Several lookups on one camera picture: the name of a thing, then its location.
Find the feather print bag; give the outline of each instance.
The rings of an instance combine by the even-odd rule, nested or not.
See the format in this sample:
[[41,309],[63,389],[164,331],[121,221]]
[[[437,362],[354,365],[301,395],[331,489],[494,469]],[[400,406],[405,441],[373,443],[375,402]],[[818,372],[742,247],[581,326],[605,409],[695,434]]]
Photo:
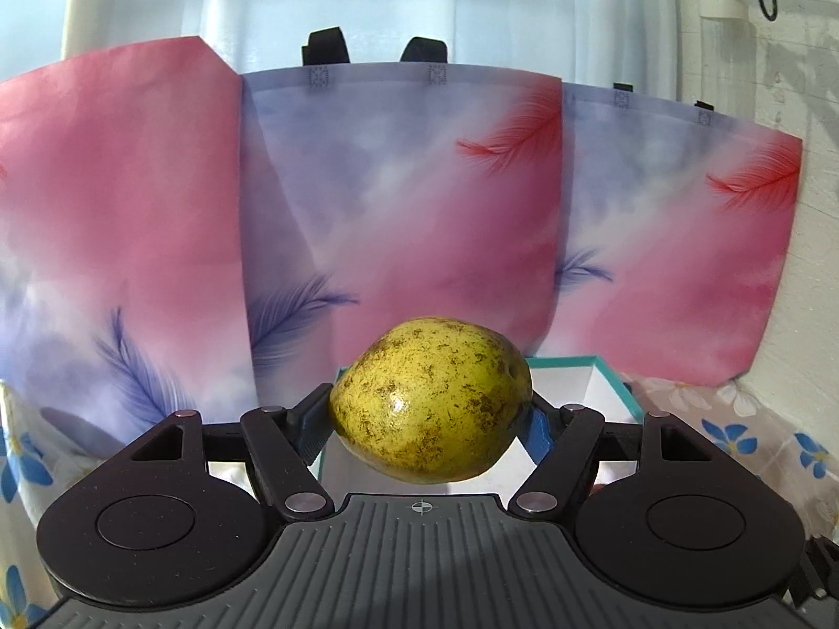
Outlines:
[[802,144],[703,108],[566,84],[567,242],[540,354],[715,386],[752,364]]
[[244,85],[242,259],[263,403],[297,403],[423,315],[538,346],[561,236],[559,79],[400,62]]
[[195,37],[0,84],[0,379],[92,456],[256,406],[241,87]]

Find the white crosshair mark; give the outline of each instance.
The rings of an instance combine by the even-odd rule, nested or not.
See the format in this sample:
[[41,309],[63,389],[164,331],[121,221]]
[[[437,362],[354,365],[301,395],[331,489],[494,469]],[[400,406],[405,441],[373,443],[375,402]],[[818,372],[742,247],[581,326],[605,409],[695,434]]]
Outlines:
[[411,504],[409,508],[413,512],[418,513],[421,516],[425,516],[427,512],[429,512],[432,508],[437,508],[437,506],[431,506],[429,502],[416,502],[415,504]]

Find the silver pin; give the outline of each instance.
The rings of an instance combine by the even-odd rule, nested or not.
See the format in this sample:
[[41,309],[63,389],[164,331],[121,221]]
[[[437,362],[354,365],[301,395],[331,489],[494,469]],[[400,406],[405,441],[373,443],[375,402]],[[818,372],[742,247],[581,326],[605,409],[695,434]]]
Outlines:
[[314,513],[326,506],[326,499],[313,491],[300,491],[285,500],[285,507],[295,513]]
[[520,494],[516,503],[527,513],[544,513],[556,508],[558,502],[555,496],[547,492],[528,491]]

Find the white tiled wall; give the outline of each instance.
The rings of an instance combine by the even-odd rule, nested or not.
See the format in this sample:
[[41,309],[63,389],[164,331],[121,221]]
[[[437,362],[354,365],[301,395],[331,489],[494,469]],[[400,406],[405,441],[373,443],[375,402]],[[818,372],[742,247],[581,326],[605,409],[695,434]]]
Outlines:
[[[839,0],[749,3],[759,123],[804,139],[790,253],[757,361],[745,380],[769,407],[839,456]],[[679,0],[681,98],[701,99],[699,0]]]

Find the yellow fruit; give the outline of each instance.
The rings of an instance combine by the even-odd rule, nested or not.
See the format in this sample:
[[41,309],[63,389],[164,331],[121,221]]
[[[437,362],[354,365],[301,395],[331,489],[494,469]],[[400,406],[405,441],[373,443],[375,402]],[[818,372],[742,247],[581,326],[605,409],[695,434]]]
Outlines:
[[530,367],[500,333],[426,317],[385,333],[330,394],[349,451],[397,480],[437,484],[491,468],[519,429]]

